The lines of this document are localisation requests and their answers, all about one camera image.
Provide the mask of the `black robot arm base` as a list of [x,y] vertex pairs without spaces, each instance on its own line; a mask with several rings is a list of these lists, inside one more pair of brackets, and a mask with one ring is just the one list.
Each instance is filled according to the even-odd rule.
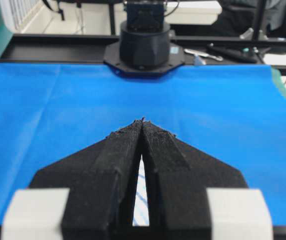
[[106,47],[104,63],[126,75],[159,76],[185,64],[182,47],[171,42],[166,0],[125,0],[127,18],[119,41]]

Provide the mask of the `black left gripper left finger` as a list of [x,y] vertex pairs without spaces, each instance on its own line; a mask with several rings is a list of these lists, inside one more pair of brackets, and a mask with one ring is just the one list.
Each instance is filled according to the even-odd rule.
[[141,130],[136,120],[38,170],[27,188],[15,192],[2,239],[107,240],[111,227],[131,224]]

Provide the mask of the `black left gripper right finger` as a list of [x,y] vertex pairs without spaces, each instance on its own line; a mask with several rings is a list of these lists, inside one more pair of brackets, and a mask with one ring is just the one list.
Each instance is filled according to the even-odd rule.
[[150,122],[142,139],[150,223],[167,239],[273,239],[262,192],[238,169]]

